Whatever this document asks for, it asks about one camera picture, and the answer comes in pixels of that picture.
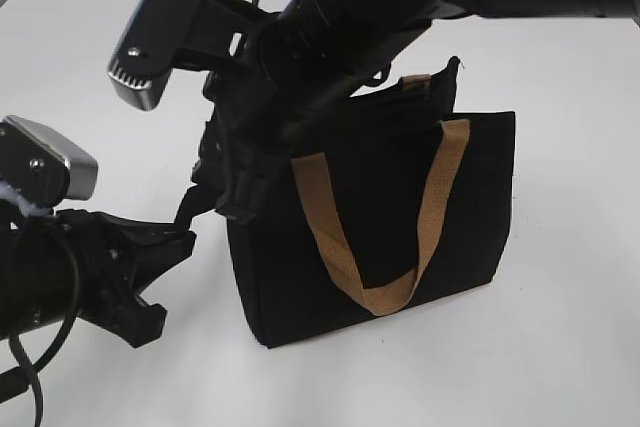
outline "black strap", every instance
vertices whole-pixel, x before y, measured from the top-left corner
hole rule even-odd
[[[181,230],[189,230],[194,217],[214,210],[221,195],[221,189],[205,185],[191,187],[180,202],[174,221],[175,226]]]

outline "bag handle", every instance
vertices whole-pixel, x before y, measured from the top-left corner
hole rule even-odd
[[[418,216],[418,265],[382,287],[367,289],[362,283],[338,216],[324,153],[291,161],[307,222],[331,280],[376,316],[392,314],[409,303],[440,242],[449,194],[471,134],[467,119],[440,125],[442,141],[427,176]]]

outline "white table surface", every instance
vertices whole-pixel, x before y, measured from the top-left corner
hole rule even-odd
[[[87,203],[173,218],[212,106],[176,72],[138,112],[105,65],[138,0],[9,0],[0,115],[48,124],[100,162]],[[263,0],[277,10],[288,0]],[[140,350],[79,322],[42,374],[46,426],[640,425],[640,31],[631,21],[438,23],[393,76],[459,55],[458,111],[518,114],[511,239],[493,284],[268,351],[247,327],[224,232],[146,293],[169,310]],[[25,336],[32,356],[54,329]],[[0,368],[13,365],[6,343]],[[0,407],[28,426],[33,401]]]

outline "black fabric bag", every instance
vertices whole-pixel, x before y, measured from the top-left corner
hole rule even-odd
[[[453,113],[458,64],[335,106],[264,211],[228,224],[258,341],[276,347],[491,282],[510,227],[515,115]]]

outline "tan handle strap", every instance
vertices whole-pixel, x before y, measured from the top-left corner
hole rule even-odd
[[[404,92],[420,89],[428,90],[429,84],[431,83],[431,75],[407,75],[406,77],[402,77],[400,80],[402,82],[402,90]]]
[[[471,133],[466,119],[441,122],[441,125],[442,141],[427,176],[418,216],[418,266],[382,287],[366,289],[362,284],[336,210],[324,154],[291,161],[307,222],[331,280],[374,315],[392,314],[409,303],[440,242],[449,193]]]

